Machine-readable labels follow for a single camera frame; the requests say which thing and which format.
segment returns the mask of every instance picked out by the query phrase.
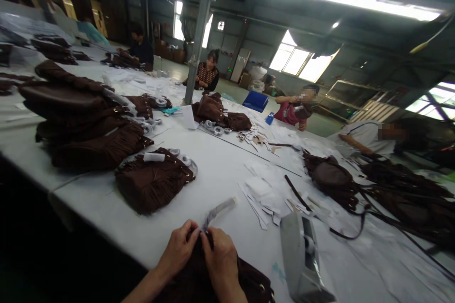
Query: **worker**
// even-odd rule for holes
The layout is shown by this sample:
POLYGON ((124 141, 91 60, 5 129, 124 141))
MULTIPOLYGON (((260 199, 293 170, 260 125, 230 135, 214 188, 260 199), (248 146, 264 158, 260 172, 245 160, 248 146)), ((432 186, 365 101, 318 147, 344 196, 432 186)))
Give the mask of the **worker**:
POLYGON ((279 96, 275 102, 280 105, 280 110, 274 117, 290 125, 299 124, 299 130, 304 131, 307 128, 307 119, 313 114, 310 103, 319 93, 319 86, 307 85, 303 87, 298 96, 279 96))
POLYGON ((396 140, 406 139, 408 133, 397 124, 360 121, 345 125, 339 133, 328 137, 337 145, 351 146, 364 155, 378 154, 389 158, 396 140))
POLYGON ((198 72, 196 73, 196 82, 198 82, 200 88, 205 90, 214 91, 217 87, 219 80, 219 71, 217 69, 217 63, 219 58, 218 50, 211 50, 207 55, 207 62, 202 62, 198 66, 198 72))
POLYGON ((144 37, 144 31, 139 23, 132 22, 129 25, 129 31, 134 39, 134 43, 129 50, 118 48, 117 51, 127 52, 131 56, 138 59, 141 63, 148 62, 153 69, 153 47, 152 44, 144 37))
POLYGON ((200 232, 196 222, 188 220, 181 228, 174 230, 158 265, 146 274, 123 303, 152 302, 185 267, 199 236, 202 238, 207 270, 218 300, 247 303, 238 281, 237 251, 231 237, 213 227, 209 227, 208 232, 213 238, 213 250, 207 235, 200 232))

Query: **curtain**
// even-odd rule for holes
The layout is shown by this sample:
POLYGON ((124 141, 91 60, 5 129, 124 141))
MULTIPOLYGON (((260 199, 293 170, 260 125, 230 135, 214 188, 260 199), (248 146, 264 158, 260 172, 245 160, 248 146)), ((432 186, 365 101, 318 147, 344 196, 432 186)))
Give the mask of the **curtain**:
POLYGON ((182 23, 182 32, 185 42, 194 41, 196 33, 196 23, 198 20, 199 7, 189 4, 183 4, 180 22, 182 23))
POLYGON ((329 36, 318 37, 294 29, 290 29, 289 33, 297 46, 304 50, 314 52, 313 59, 322 55, 333 55, 341 47, 340 43, 332 41, 329 36))

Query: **long work table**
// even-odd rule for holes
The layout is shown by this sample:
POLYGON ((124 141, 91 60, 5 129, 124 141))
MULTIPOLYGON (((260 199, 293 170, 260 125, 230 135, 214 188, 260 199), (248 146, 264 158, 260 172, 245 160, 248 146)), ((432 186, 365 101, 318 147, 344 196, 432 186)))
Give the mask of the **long work table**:
MULTIPOLYGON (((181 105, 186 88, 176 80, 101 65, 99 60, 104 53, 97 48, 78 47, 77 50, 94 61, 80 62, 78 66, 61 65, 67 71, 97 81, 109 81, 121 95, 147 92, 167 96, 174 107, 181 105)), ((193 101, 199 101, 201 96, 201 91, 194 91, 193 101)), ((229 111, 246 113, 267 135, 269 142, 299 143, 318 156, 334 155, 356 181, 368 184, 331 141, 299 132, 276 120, 268 126, 265 116, 222 100, 229 111)), ((346 241, 331 234, 329 226, 346 235, 357 234, 360 218, 348 214, 316 189, 305 172, 302 157, 292 148, 277 148, 272 153, 264 145, 255 148, 240 141, 236 132, 215 136, 202 127, 187 129, 182 115, 167 117, 154 111, 154 118, 160 118, 163 123, 146 135, 153 139, 154 145, 141 152, 160 147, 178 148, 197 164, 198 173, 170 204, 151 216, 143 216, 126 203, 116 188, 113 171, 74 174, 54 168, 45 148, 35 142, 36 125, 42 118, 19 105, 22 102, 19 94, 0 98, 0 102, 2 156, 48 193, 51 202, 59 203, 56 211, 63 220, 70 216, 62 210, 76 213, 145 268, 156 266, 173 229, 187 219, 201 223, 210 209, 235 197, 236 206, 217 217, 212 225, 232 237, 239 257, 269 277, 276 302, 292 302, 284 273, 280 227, 270 220, 268 228, 262 229, 241 190, 245 180, 254 176, 252 169, 266 167, 276 175, 273 188, 277 193, 296 199, 284 178, 287 175, 298 192, 316 200, 326 211, 324 222, 316 218, 312 221, 318 240, 322 282, 337 302, 450 302, 455 297, 453 283, 396 228, 368 215, 358 239, 346 241)), ((288 213, 290 209, 282 212, 282 216, 288 213)), ((416 239, 425 249, 432 246, 416 239)), ((438 259, 446 267, 455 269, 450 256, 443 254, 438 259)))

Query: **white shirt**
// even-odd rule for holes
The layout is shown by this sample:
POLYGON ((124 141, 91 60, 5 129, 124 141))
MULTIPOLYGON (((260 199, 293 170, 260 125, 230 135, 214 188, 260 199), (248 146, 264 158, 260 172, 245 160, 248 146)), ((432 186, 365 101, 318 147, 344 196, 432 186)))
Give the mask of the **white shirt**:
POLYGON ((378 132, 381 125, 382 123, 377 121, 355 122, 345 125, 338 133, 330 135, 328 139, 334 141, 337 145, 349 146, 338 135, 351 135, 354 140, 363 144, 374 153, 389 158, 395 148, 395 140, 378 139, 378 132))

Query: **woman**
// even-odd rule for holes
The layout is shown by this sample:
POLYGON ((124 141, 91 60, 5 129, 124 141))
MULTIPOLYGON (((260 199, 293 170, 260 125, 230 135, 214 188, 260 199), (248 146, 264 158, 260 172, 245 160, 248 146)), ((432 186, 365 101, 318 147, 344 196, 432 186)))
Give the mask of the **woman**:
POLYGON ((205 90, 214 91, 217 87, 219 80, 219 71, 217 69, 219 52, 218 50, 212 50, 207 56, 207 62, 199 64, 198 72, 196 74, 196 85, 195 89, 204 88, 205 90))
POLYGON ((279 96, 275 102, 280 104, 280 110, 274 117, 290 125, 299 124, 299 130, 307 128, 307 118, 313 114, 313 109, 309 105, 318 95, 319 86, 307 85, 303 87, 299 96, 279 96))

